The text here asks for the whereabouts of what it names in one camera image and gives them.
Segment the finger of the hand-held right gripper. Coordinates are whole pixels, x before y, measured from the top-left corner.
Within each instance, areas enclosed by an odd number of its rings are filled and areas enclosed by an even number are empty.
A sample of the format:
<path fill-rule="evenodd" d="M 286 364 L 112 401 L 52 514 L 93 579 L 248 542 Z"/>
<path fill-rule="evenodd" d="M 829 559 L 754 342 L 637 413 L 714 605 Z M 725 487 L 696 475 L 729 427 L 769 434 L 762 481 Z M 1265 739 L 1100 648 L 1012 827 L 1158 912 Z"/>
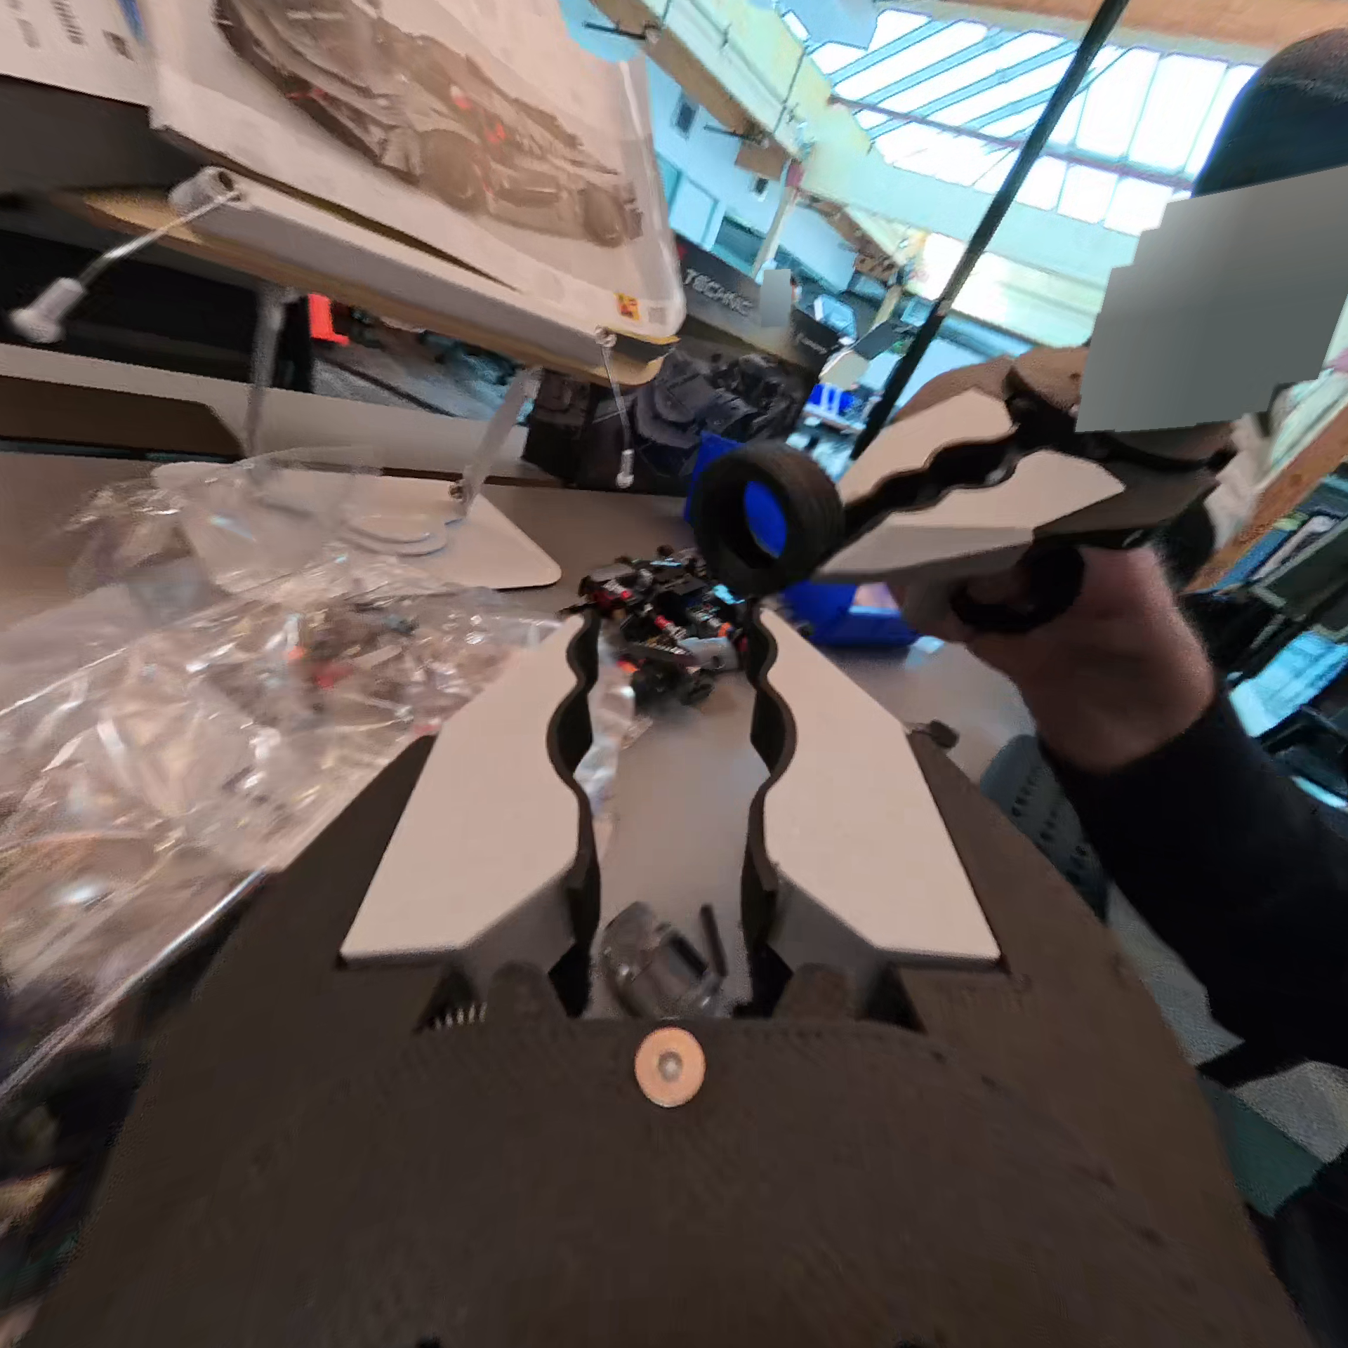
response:
<path fill-rule="evenodd" d="M 817 568 L 820 583 L 876 583 L 1023 549 L 1034 532 L 1123 492 L 1098 463 L 1028 454 L 991 487 L 955 487 L 920 512 L 891 512 Z"/>
<path fill-rule="evenodd" d="M 1002 401 L 959 394 L 882 430 L 840 477 L 845 533 L 891 512 L 920 512 L 955 487 L 1002 482 L 1028 454 L 1026 427 Z"/>

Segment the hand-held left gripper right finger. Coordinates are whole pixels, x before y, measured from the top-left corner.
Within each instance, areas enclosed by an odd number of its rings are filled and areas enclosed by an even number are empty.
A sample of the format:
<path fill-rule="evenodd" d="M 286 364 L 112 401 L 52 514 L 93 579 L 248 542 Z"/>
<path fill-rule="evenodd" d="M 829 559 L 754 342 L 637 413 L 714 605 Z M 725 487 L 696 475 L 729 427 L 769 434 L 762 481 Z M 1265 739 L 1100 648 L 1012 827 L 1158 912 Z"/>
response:
<path fill-rule="evenodd" d="M 743 943 L 758 1003 L 807 966 L 868 995 L 894 967 L 991 971 L 998 941 L 908 734 L 770 611 L 747 618 Z"/>

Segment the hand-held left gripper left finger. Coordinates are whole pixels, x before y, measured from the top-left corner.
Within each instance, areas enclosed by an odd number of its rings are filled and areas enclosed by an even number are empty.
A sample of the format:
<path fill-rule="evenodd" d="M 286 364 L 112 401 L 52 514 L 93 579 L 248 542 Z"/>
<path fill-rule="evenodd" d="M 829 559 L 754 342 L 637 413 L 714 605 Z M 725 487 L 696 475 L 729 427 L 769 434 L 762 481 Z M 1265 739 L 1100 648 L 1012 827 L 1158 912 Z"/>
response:
<path fill-rule="evenodd" d="M 350 967 L 439 966 L 474 1001 L 504 966 L 539 967 L 564 1015 L 591 999 L 600 919 L 591 749 L 596 616 L 567 616 L 434 739 L 342 941 Z"/>

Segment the black rubber toy tire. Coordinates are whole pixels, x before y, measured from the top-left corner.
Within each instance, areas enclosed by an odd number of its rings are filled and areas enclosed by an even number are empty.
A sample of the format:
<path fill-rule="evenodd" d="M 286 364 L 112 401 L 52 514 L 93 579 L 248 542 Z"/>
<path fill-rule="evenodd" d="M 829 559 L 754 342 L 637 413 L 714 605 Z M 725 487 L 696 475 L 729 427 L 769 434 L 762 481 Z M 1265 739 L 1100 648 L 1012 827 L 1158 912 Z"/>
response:
<path fill-rule="evenodd" d="M 689 491 L 686 522 L 707 574 L 743 600 L 807 583 L 845 536 L 829 475 L 780 443 L 714 458 Z"/>

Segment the person's right forearm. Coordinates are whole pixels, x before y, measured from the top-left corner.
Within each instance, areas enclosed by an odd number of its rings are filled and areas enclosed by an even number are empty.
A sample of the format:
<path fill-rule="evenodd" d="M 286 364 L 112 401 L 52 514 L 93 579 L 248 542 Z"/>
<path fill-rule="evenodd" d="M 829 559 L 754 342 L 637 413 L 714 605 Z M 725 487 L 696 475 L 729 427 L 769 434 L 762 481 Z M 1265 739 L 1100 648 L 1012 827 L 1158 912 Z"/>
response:
<path fill-rule="evenodd" d="M 1223 1029 L 1346 1071 L 1346 836 L 1226 698 L 1153 754 L 1086 771 L 1043 749 L 1123 898 Z"/>

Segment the black toy set box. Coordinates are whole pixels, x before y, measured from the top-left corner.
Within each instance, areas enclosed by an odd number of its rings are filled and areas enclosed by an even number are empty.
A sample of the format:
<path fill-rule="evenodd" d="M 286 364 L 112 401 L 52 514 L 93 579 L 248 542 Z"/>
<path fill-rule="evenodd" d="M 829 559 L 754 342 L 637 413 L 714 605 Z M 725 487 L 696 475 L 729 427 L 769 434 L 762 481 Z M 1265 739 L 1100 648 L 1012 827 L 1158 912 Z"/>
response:
<path fill-rule="evenodd" d="M 799 425 L 840 334 L 792 310 L 786 327 L 760 323 L 760 283 L 675 236 L 684 324 L 642 385 L 596 385 L 562 374 L 539 383 L 520 463 L 582 491 L 684 496 L 703 438 L 783 443 Z"/>

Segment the person's right hand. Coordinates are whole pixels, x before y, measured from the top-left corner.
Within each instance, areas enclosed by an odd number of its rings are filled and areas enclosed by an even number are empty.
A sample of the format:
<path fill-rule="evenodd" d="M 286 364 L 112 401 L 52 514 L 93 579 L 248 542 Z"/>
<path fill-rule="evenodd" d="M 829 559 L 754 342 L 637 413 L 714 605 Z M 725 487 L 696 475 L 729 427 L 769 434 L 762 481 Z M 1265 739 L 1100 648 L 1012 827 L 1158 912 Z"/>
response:
<path fill-rule="evenodd" d="M 955 616 L 946 588 L 918 588 L 903 607 L 915 629 L 1009 678 L 1058 762 L 1113 773 L 1187 734 L 1214 701 L 1214 671 L 1150 549 L 1079 558 L 1079 596 L 1028 634 L 978 634 Z"/>

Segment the small blue bin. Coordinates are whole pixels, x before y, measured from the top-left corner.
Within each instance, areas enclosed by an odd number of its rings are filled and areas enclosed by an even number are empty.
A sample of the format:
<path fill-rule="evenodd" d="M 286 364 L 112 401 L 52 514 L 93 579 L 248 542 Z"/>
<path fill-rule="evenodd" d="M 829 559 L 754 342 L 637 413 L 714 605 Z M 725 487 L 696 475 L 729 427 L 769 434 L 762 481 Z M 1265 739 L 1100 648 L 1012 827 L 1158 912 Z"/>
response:
<path fill-rule="evenodd" d="M 744 447 L 744 444 L 712 434 L 712 431 L 702 431 L 700 449 L 696 449 L 696 458 L 691 459 L 691 473 L 686 481 L 684 522 L 686 522 L 686 498 L 700 473 L 714 458 L 729 449 L 738 449 L 738 447 Z M 894 600 L 864 604 L 859 597 L 863 588 L 864 583 L 836 584 L 836 583 L 820 583 L 812 574 L 807 583 L 799 583 L 777 596 L 769 596 L 760 600 L 777 597 L 786 607 L 786 616 L 794 623 L 803 625 L 807 635 L 820 648 L 908 648 L 915 641 L 915 630 L 903 620 Z"/>

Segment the clear dome piece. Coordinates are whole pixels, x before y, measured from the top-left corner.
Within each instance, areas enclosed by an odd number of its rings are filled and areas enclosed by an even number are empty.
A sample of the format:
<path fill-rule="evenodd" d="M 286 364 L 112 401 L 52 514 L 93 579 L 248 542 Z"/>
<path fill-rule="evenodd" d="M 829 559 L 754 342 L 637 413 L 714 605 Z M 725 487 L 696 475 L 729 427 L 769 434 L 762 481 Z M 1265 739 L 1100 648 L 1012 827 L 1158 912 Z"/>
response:
<path fill-rule="evenodd" d="M 605 924 L 596 966 L 613 999 L 636 1018 L 717 1018 L 728 1008 L 723 976 L 646 902 L 628 903 Z"/>

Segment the black pole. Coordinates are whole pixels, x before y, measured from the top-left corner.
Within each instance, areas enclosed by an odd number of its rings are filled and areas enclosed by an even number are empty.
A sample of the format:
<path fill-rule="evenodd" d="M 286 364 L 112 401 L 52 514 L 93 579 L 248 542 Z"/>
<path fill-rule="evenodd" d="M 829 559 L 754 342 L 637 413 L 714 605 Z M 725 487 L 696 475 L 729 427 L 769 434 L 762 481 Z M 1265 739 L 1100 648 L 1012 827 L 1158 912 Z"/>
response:
<path fill-rule="evenodd" d="M 1034 168 L 1035 158 L 1042 155 L 1056 121 L 1070 107 L 1072 98 L 1079 92 L 1083 83 L 1086 80 L 1095 56 L 1100 53 L 1103 43 L 1113 37 L 1114 27 L 1121 24 L 1121 16 L 1126 12 L 1127 2 L 1100 2 L 1095 11 L 1090 27 L 1083 34 L 1083 41 L 1070 60 L 1067 71 L 1054 84 L 1048 103 L 1043 106 L 1042 115 L 1035 118 L 1034 129 L 1026 132 L 1000 190 L 993 195 L 984 215 L 978 219 L 959 260 L 955 263 L 946 283 L 942 287 L 940 297 L 934 298 L 932 310 L 926 312 L 918 332 L 914 334 L 912 346 L 900 355 L 900 364 L 889 375 L 881 395 L 876 398 L 873 409 L 868 411 L 864 427 L 853 443 L 849 458 L 858 459 L 863 449 L 868 449 L 876 438 L 889 427 L 891 413 L 897 409 L 897 398 L 912 383 L 912 379 L 918 371 L 920 358 L 934 346 L 943 319 L 952 312 L 952 304 L 957 295 L 965 289 L 974 263 L 982 259 L 984 249 L 996 238 L 1000 223 L 1005 219 L 1011 204 L 1015 203 L 1028 171 Z"/>

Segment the white folding book stand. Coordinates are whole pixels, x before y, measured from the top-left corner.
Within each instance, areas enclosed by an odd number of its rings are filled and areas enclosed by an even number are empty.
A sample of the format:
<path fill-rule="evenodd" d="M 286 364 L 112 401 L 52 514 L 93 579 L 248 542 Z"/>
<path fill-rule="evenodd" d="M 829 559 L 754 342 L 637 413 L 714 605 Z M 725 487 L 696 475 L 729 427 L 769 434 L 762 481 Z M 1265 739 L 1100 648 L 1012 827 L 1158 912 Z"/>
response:
<path fill-rule="evenodd" d="M 460 503 L 446 501 L 437 515 L 429 475 L 414 477 L 415 498 L 395 491 L 392 477 L 372 477 L 364 496 L 358 496 L 352 523 L 342 527 L 342 538 L 355 549 L 429 565 L 432 578 L 446 584 L 539 589 L 562 579 L 559 565 L 479 496 L 483 482 L 539 374 L 636 389 L 657 374 L 686 316 L 668 232 L 661 232 L 657 252 L 670 295 L 651 304 L 568 281 L 529 259 L 516 281 L 503 283 L 372 223 L 220 167 L 200 168 L 171 191 L 58 191 L 50 204 L 123 240 L 78 278 L 50 281 L 18 310 L 18 332 L 27 342 L 58 338 L 63 319 L 110 267 L 163 245 L 250 275 L 262 287 L 266 312 L 291 295 L 322 295 L 516 360 L 520 374 L 513 375 L 503 409 L 470 443 Z"/>

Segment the toy car chassis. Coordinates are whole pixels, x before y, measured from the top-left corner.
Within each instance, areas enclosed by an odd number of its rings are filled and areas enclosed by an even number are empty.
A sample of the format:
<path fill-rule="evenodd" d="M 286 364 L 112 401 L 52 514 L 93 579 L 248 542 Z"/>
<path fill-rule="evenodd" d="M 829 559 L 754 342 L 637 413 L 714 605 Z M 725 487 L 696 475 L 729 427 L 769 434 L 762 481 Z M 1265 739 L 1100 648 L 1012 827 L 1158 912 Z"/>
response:
<path fill-rule="evenodd" d="M 744 664 L 747 605 L 714 583 L 696 549 L 657 547 L 587 572 L 562 614 L 596 614 L 641 713 L 702 704 Z"/>

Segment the pile of clear plastic bags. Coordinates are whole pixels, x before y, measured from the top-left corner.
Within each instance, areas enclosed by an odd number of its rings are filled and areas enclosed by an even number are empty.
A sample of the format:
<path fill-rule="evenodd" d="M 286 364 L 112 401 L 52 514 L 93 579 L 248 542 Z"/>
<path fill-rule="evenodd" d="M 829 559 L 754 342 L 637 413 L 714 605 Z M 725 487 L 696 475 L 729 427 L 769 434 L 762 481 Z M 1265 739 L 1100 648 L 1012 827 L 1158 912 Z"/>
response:
<path fill-rule="evenodd" d="M 342 538 L 372 477 L 163 463 L 65 515 L 72 597 L 3 630 L 5 1091 L 559 629 Z"/>

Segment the instruction booklet with car picture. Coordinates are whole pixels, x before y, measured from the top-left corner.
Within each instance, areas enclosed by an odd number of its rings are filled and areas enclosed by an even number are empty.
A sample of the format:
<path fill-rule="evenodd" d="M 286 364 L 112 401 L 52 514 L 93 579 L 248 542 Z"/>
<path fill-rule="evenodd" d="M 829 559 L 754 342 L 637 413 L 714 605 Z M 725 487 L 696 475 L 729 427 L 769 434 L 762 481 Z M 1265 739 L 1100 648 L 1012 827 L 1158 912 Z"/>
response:
<path fill-rule="evenodd" d="M 642 60 L 559 2 L 140 2 L 151 124 L 582 329 L 684 323 Z"/>

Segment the black board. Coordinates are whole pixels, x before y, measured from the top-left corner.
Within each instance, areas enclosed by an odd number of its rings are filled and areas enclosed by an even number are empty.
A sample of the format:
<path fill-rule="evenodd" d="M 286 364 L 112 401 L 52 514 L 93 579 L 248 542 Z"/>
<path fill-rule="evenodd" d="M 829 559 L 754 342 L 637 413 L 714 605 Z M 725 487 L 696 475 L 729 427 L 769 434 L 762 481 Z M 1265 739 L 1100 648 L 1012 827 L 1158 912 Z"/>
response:
<path fill-rule="evenodd" d="M 171 190 L 200 167 L 142 106 L 3 78 L 3 198 Z"/>

